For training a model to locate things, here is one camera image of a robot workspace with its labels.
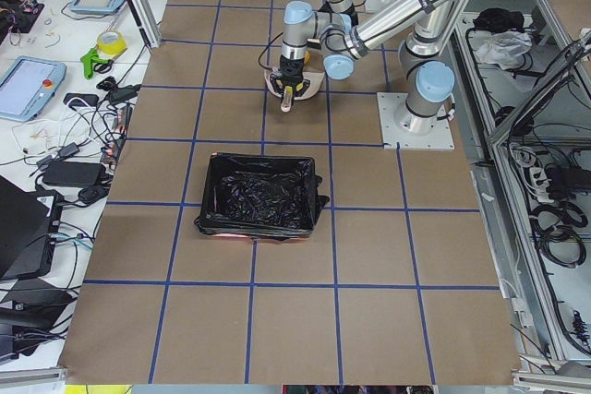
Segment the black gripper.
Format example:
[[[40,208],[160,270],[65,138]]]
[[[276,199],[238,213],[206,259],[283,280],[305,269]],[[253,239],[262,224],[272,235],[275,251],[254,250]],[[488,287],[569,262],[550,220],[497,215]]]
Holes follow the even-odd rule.
[[[304,58],[289,59],[280,57],[279,66],[271,72],[271,91],[281,97],[290,87],[295,98],[303,97],[310,82],[304,78]]]

